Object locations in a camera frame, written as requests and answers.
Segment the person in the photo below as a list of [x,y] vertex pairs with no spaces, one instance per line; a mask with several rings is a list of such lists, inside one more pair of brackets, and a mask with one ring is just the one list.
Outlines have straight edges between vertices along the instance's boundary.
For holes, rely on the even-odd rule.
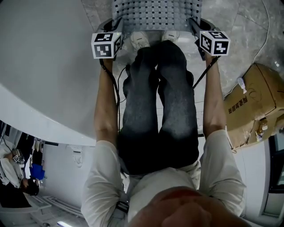
[[43,143],[37,145],[37,141],[35,141],[35,149],[30,158],[30,173],[31,178],[35,179],[37,185],[39,185],[39,181],[44,178],[45,174],[42,150]]
[[[97,144],[81,207],[89,226],[249,226],[239,217],[246,186],[225,133],[218,65],[206,75],[200,166],[193,75],[177,38],[178,32],[167,31],[150,47],[144,32],[131,35],[138,53],[123,84],[126,107],[119,133],[113,84],[101,69]],[[208,66],[213,57],[205,58]],[[104,64],[111,72],[112,60]],[[164,107],[160,131],[157,91]],[[130,179],[126,193],[121,170]]]
[[36,185],[33,179],[23,177],[19,165],[12,159],[12,153],[6,154],[4,158],[0,159],[5,176],[15,188],[19,188],[31,196],[36,196],[39,193],[38,185]]
[[28,159],[30,155],[32,154],[32,147],[34,145],[34,140],[35,137],[28,135],[26,133],[22,133],[20,140],[17,145],[17,149],[19,149],[24,157],[24,167],[22,168],[22,171],[24,173],[24,177],[26,177],[25,169],[26,169],[26,164],[28,162]]

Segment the white sneaker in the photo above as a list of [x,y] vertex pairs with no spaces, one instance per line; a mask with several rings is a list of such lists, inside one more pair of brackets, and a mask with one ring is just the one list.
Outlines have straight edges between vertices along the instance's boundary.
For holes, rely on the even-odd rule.
[[169,40],[173,43],[176,43],[179,37],[178,31],[164,31],[162,35],[162,41]]
[[144,31],[134,31],[130,40],[135,50],[150,46],[147,34]]

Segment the gray floor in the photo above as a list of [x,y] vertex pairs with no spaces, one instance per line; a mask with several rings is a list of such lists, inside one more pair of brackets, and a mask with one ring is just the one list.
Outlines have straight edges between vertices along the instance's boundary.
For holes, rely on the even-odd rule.
[[[266,46],[255,62],[262,63],[276,71],[284,78],[284,5],[280,0],[264,0],[270,18],[269,36]],[[82,0],[86,13],[94,31],[98,25],[111,18],[111,0]],[[236,84],[237,78],[242,76],[250,67],[255,54],[265,42],[268,31],[268,18],[262,0],[203,0],[202,18],[209,20],[231,39],[229,56],[220,58],[219,68],[223,94],[227,94]],[[160,32],[148,32],[150,42],[159,39]],[[177,43],[184,51],[188,61],[187,68],[197,80],[205,69],[201,60],[195,38],[187,32],[181,32]],[[128,39],[119,52],[114,64],[114,75],[118,77],[120,71],[127,63],[134,60],[136,52]],[[123,72],[119,84],[122,88],[126,74]],[[205,80],[202,80],[195,89],[195,102],[197,108],[197,123],[202,130],[203,99]],[[121,100],[124,99],[120,89]],[[125,102],[121,103],[123,114]],[[162,104],[157,96],[157,115],[159,127],[162,124]]]

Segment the blue clothing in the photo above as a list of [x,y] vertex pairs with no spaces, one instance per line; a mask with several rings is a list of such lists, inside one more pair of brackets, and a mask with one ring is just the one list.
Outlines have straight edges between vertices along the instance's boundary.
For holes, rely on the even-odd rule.
[[42,180],[44,178],[45,171],[42,165],[32,164],[30,167],[31,177]]

